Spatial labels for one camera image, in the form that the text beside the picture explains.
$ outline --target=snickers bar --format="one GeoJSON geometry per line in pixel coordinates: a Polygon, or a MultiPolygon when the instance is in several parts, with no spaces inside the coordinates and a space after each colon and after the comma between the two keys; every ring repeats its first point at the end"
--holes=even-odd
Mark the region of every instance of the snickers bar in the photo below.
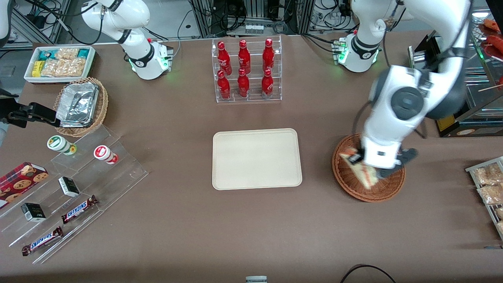
{"type": "Polygon", "coordinates": [[[27,256],[40,248],[43,245],[48,244],[50,241],[63,237],[63,230],[61,229],[61,226],[58,226],[56,230],[52,231],[51,233],[45,235],[44,237],[38,239],[36,242],[33,242],[31,245],[26,245],[23,247],[22,253],[23,256],[27,256]]]}
{"type": "Polygon", "coordinates": [[[82,214],[82,212],[86,211],[88,208],[93,206],[95,203],[98,203],[98,200],[94,195],[92,195],[90,198],[86,199],[83,203],[81,203],[79,206],[76,208],[70,210],[67,214],[63,215],[61,218],[63,219],[63,224],[68,223],[70,220],[73,218],[79,216],[82,214]]]}

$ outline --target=yellow label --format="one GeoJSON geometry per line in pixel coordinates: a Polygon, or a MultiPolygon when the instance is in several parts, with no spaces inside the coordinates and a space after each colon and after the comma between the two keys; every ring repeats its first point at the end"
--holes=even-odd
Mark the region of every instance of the yellow label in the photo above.
{"type": "Polygon", "coordinates": [[[39,78],[40,72],[44,68],[45,61],[35,61],[33,64],[32,77],[39,78]]]}
{"type": "Polygon", "coordinates": [[[454,124],[456,120],[454,119],[454,115],[447,116],[442,119],[437,120],[437,125],[439,126],[440,131],[447,129],[450,125],[454,124]]]}

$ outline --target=small black box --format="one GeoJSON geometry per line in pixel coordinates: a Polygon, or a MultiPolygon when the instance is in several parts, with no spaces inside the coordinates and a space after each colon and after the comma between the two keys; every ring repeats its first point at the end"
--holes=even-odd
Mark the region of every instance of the small black box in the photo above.
{"type": "Polygon", "coordinates": [[[46,219],[39,204],[27,202],[21,206],[21,210],[28,221],[42,222],[46,219]]]}
{"type": "Polygon", "coordinates": [[[59,186],[63,190],[63,193],[70,197],[76,197],[80,194],[75,182],[68,177],[59,178],[59,186]]]}

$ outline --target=beige tray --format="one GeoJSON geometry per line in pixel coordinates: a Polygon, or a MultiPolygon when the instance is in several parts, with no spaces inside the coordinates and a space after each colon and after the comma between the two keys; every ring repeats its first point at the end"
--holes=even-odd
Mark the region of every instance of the beige tray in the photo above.
{"type": "Polygon", "coordinates": [[[217,190],[296,187],[302,183],[294,129],[218,132],[213,137],[217,190]]]}

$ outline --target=cookie picture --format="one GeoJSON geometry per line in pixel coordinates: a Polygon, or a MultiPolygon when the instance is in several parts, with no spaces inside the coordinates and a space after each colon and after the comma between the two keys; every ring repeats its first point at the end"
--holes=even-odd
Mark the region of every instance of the cookie picture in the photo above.
{"type": "Polygon", "coordinates": [[[5,201],[6,202],[12,202],[16,197],[18,196],[22,196],[23,194],[22,193],[15,193],[15,194],[12,194],[10,196],[8,196],[5,201]]]}
{"type": "Polygon", "coordinates": [[[26,165],[23,169],[21,169],[21,175],[31,177],[33,174],[35,174],[37,170],[35,168],[31,167],[30,165],[26,165]]]}
{"type": "Polygon", "coordinates": [[[14,189],[16,189],[16,190],[26,189],[28,186],[31,185],[31,183],[32,183],[32,181],[30,181],[30,180],[18,181],[16,184],[14,184],[14,189]]]}
{"type": "Polygon", "coordinates": [[[33,181],[38,183],[40,181],[43,181],[45,178],[47,178],[49,174],[47,173],[40,173],[37,176],[33,177],[33,181]]]}

